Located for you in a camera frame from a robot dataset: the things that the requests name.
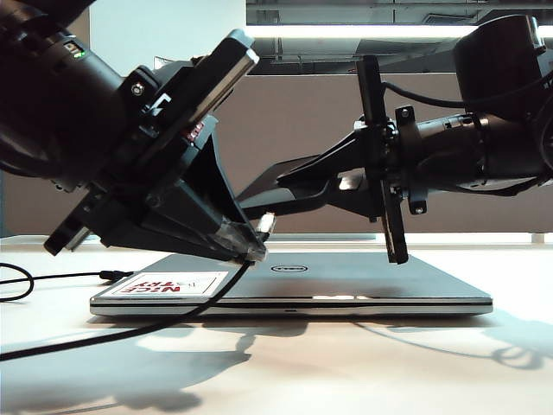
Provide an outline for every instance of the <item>dell logo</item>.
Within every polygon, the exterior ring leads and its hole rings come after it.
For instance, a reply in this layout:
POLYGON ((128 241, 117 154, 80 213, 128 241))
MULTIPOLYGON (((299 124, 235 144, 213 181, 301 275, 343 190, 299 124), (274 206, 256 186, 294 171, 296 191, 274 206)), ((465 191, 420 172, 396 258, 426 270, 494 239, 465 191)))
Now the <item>dell logo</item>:
POLYGON ((271 270, 276 272, 304 272, 308 270, 308 267, 303 265, 276 265, 271 267, 271 270))

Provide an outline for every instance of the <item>screw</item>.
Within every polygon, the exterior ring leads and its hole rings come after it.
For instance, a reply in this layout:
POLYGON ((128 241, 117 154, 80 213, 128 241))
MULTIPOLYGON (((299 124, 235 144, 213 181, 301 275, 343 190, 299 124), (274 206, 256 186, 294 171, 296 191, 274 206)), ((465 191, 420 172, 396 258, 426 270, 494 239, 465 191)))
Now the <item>screw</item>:
POLYGON ((141 96, 144 93, 144 89, 144 85, 142 85, 140 82, 137 82, 130 87, 130 91, 135 97, 141 96))

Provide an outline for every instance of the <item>sticker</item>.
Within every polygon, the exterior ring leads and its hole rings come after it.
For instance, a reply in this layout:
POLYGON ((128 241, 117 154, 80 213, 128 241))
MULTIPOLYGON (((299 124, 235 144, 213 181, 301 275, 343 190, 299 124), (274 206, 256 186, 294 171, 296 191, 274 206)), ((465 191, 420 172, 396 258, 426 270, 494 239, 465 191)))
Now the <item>sticker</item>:
POLYGON ((102 297, 210 297, 227 271, 141 272, 102 297))

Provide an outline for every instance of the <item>black cable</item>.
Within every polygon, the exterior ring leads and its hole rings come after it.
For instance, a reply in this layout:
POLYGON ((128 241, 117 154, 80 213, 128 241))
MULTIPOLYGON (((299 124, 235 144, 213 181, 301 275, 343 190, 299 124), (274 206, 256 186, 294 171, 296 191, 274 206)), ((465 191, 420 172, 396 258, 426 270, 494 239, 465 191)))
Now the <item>black cable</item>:
POLYGON ((440 158, 450 153, 451 152, 449 151, 435 153, 434 155, 422 160, 416 166, 417 173, 425 177, 427 185, 430 186, 431 188, 435 188, 436 190, 444 190, 452 193, 467 193, 470 195, 513 197, 518 195, 521 192, 524 192, 525 190, 528 190, 529 188, 533 188, 534 186, 537 186, 548 180, 548 177, 538 176, 538 177, 532 177, 531 179, 521 183, 513 184, 506 188, 496 188, 492 190, 477 190, 473 188, 463 188, 462 186, 447 183, 443 181, 443 177, 436 177, 435 175, 429 173, 427 169, 425 169, 427 165, 433 161, 434 158, 440 158))
MULTIPOLYGON (((25 298, 28 296, 31 292, 33 292, 33 289, 35 288, 35 280, 33 279, 33 276, 28 272, 27 270, 24 270, 22 267, 12 264, 6 264, 4 262, 0 262, 0 268, 10 268, 12 270, 19 271, 21 274, 25 276, 25 278, 18 278, 17 282, 19 281, 29 281, 29 287, 28 289, 23 292, 22 294, 19 294, 17 296, 13 297, 4 297, 0 298, 0 303, 3 303, 5 301, 14 301, 14 300, 21 300, 22 298, 25 298)), ((0 284, 7 284, 9 281, 4 281, 0 284)))
POLYGON ((23 350, 16 350, 13 352, 7 352, 0 354, 0 361, 11 361, 13 359, 20 359, 22 357, 36 356, 38 354, 46 354, 52 352, 59 352, 61 350, 69 350, 72 348, 83 348, 85 346, 93 346, 96 344, 114 342, 117 340, 130 339, 131 337, 136 337, 139 335, 147 335, 148 333, 153 333, 154 331, 166 329, 167 327, 173 326, 178 322, 183 322, 189 317, 194 317, 204 312, 205 310, 213 307, 231 288, 242 278, 247 269, 253 265, 253 262, 246 261, 244 264, 236 271, 232 276, 231 280, 225 284, 225 286, 213 297, 209 298, 203 304, 199 305, 193 310, 190 310, 187 313, 171 316, 164 318, 160 322, 150 324, 148 326, 141 327, 139 329, 126 330, 120 333, 111 333, 109 335, 98 335, 89 339, 81 339, 72 342, 65 342, 59 344, 52 344, 47 346, 39 346, 36 348, 25 348, 23 350))
POLYGON ((2 162, 13 168, 32 176, 43 178, 55 178, 61 174, 61 166, 58 163, 41 160, 14 149, 11 145, 0 140, 2 162))
POLYGON ((549 72, 539 80, 534 80, 530 84, 521 86, 520 88, 517 88, 517 89, 513 89, 507 93, 501 93, 499 95, 494 95, 489 98, 470 99, 467 101, 451 101, 446 99, 435 99, 431 97, 426 97, 418 93, 407 91, 401 88, 400 86, 394 85, 388 81, 383 81, 382 86, 384 87, 384 89, 390 89, 391 91, 393 91, 394 93, 397 93, 398 95, 401 95, 402 97, 413 99, 417 102, 422 102, 423 104, 440 106, 443 108, 467 108, 472 106, 490 105, 497 101, 502 101, 504 99, 519 98, 520 96, 524 95, 531 89, 537 86, 542 86, 543 84, 550 82, 551 80, 553 80, 553 71, 549 72))
POLYGON ((14 176, 21 176, 21 177, 36 177, 35 175, 31 175, 23 170, 16 169, 15 167, 10 166, 9 164, 6 164, 2 161, 0 161, 0 169, 3 171, 6 171, 14 176))
POLYGON ((21 300, 22 298, 25 298, 31 292, 33 292, 33 289, 35 288, 35 280, 37 279, 87 277, 91 275, 98 275, 102 279, 108 279, 110 281, 118 281, 119 279, 123 277, 128 277, 129 275, 134 273, 133 271, 100 271, 100 272, 96 271, 96 272, 76 272, 71 274, 51 274, 51 275, 41 275, 38 277, 33 277, 33 275, 31 275, 30 272, 16 265, 0 263, 0 268, 2 267, 11 268, 12 270, 19 271, 21 274, 25 275, 25 278, 16 278, 16 279, 8 279, 6 281, 0 281, 0 285, 22 283, 25 281, 29 281, 29 287, 21 295, 14 296, 14 297, 0 298, 0 303, 14 301, 14 300, 21 300))

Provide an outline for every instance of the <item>cable connector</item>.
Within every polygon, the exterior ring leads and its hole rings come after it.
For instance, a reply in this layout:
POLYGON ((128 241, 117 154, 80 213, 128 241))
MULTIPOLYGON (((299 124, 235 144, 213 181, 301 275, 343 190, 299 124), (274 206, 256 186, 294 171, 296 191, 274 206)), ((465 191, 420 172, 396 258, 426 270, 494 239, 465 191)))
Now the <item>cable connector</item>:
POLYGON ((275 229, 275 224, 277 223, 277 217, 272 212, 267 212, 264 214, 256 227, 257 236, 265 242, 273 230, 275 229))
POLYGON ((120 279, 123 279, 125 277, 129 277, 132 274, 134 274, 134 271, 100 271, 99 276, 102 279, 107 279, 108 281, 112 281, 113 283, 116 283, 120 279))

